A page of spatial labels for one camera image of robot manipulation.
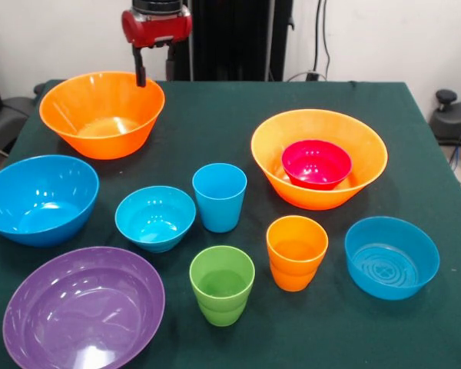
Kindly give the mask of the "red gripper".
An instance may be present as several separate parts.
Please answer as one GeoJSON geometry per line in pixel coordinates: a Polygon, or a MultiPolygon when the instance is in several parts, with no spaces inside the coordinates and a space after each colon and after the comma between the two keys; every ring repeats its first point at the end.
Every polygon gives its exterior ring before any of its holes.
{"type": "Polygon", "coordinates": [[[168,45],[165,63],[166,80],[174,80],[175,42],[185,40],[192,29],[192,17],[188,9],[172,15],[144,15],[134,9],[121,15],[122,29],[128,43],[132,44],[136,82],[146,86],[146,71],[141,56],[142,48],[168,45]]]}

